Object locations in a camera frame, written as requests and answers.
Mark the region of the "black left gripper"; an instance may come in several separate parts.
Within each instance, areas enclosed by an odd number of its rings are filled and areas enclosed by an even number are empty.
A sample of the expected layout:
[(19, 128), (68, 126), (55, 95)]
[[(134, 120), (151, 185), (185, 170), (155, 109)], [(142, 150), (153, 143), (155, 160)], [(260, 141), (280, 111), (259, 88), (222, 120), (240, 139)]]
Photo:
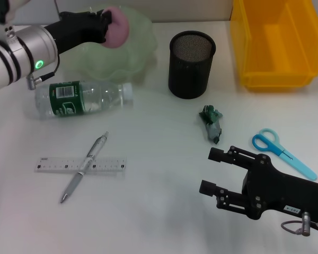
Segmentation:
[(51, 34), (57, 46), (58, 54), (62, 54), (82, 43), (105, 43), (107, 26), (98, 29), (98, 23), (112, 23), (112, 13), (103, 9), (93, 12), (62, 12), (60, 21), (47, 25), (46, 30)]

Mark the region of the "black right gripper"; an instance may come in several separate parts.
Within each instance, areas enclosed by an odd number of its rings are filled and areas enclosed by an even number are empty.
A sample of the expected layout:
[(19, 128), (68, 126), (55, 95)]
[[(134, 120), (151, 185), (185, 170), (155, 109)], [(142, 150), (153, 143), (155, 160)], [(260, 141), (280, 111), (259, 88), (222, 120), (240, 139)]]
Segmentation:
[(243, 195), (202, 180), (199, 193), (216, 196), (218, 209), (246, 212), (253, 220), (258, 220), (266, 210), (296, 217), (307, 212), (312, 222), (318, 222), (318, 183), (282, 173), (272, 165), (270, 157), (235, 146), (228, 152), (211, 148), (208, 159), (248, 170), (243, 181)]

